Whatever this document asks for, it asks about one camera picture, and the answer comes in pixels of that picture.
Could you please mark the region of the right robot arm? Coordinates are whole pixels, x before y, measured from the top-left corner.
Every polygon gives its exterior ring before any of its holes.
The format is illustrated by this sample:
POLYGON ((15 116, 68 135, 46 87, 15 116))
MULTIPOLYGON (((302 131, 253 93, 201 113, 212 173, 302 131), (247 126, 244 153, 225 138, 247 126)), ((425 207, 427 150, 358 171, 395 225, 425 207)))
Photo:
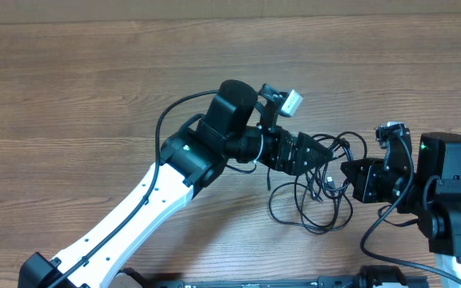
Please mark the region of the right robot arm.
POLYGON ((419 157, 412 158, 411 132, 402 122, 375 130, 383 158, 362 158, 341 165, 361 203, 383 203, 360 242, 371 258, 437 274, 444 287, 461 287, 461 134, 424 133, 419 157), (387 257, 369 251, 366 240, 389 214, 413 214, 411 224, 428 240, 435 266, 387 257))

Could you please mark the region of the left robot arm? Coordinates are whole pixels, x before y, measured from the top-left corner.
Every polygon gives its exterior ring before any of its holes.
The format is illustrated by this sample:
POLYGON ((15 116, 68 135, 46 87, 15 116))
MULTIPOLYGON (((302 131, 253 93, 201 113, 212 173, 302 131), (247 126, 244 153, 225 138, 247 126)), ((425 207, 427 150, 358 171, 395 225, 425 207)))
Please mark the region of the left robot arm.
POLYGON ((134 252, 172 214, 225 170, 229 160, 260 162, 300 176, 334 154, 308 134, 293 135, 276 121, 291 117, 303 98, 265 84, 255 90, 226 80, 206 113, 165 142, 140 183, 98 225, 51 260, 34 253, 21 266, 20 287, 107 287, 134 252))

